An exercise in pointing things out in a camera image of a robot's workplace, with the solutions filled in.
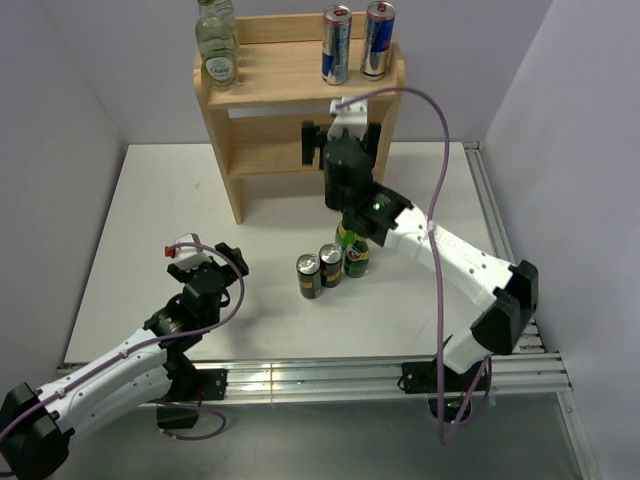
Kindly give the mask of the silver blue energy drink can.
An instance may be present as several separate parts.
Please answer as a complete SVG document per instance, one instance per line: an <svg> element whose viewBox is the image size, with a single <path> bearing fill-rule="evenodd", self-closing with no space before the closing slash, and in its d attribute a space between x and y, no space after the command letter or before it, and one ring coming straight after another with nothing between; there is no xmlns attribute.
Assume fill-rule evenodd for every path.
<svg viewBox="0 0 640 480"><path fill-rule="evenodd" d="M361 74L379 80L386 72L396 10L386 1L373 1L366 10Z"/></svg>

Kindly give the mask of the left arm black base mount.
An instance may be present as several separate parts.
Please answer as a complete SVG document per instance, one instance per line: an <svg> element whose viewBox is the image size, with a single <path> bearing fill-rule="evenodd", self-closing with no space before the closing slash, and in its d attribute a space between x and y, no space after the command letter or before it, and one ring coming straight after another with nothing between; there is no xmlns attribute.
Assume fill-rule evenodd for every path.
<svg viewBox="0 0 640 480"><path fill-rule="evenodd" d="M224 399L227 386L228 370L196 369L185 379L173 382L169 392L161 398L166 403L193 403L201 408L205 401L221 401ZM190 430L200 419L198 411L178 407L159 405L156 408L156 424L162 430L176 432Z"/></svg>

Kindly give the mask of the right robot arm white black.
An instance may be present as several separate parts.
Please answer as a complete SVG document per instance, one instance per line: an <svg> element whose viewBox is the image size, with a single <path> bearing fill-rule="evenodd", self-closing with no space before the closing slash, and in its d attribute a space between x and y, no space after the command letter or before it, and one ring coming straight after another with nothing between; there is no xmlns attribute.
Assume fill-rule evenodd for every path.
<svg viewBox="0 0 640 480"><path fill-rule="evenodd" d="M451 336L433 365L435 383L452 390L489 355L509 355L536 312L539 272L528 261L513 264L491 256L437 225L417 205L373 178L381 127L363 137L305 121L302 162L318 156L324 173L325 204L342 215L343 226L377 245L396 250L455 285L482 314Z"/></svg>

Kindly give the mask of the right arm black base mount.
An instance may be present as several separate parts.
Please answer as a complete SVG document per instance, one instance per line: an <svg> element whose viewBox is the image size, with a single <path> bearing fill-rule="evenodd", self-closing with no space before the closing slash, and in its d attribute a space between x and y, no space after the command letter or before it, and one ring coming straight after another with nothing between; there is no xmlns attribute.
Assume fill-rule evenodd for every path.
<svg viewBox="0 0 640 480"><path fill-rule="evenodd" d="M453 424L466 398L469 399L460 418L471 419L488 402L493 376L492 360L477 362L464 374L444 367L444 421ZM437 418L437 365L435 360L405 362L401 364L398 388L405 394L427 394L430 413Z"/></svg>

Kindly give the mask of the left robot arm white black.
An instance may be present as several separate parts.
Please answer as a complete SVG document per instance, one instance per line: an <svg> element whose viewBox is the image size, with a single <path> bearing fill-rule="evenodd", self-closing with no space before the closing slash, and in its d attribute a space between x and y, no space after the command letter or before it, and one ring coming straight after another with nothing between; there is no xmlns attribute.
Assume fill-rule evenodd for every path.
<svg viewBox="0 0 640 480"><path fill-rule="evenodd" d="M183 399L195 386L186 351L228 323L242 302L230 297L249 267L238 248L213 247L187 235L169 245L167 272L180 293L120 345L84 367L38 388L21 383L1 404L3 478L46 479L72 445L141 404Z"/></svg>

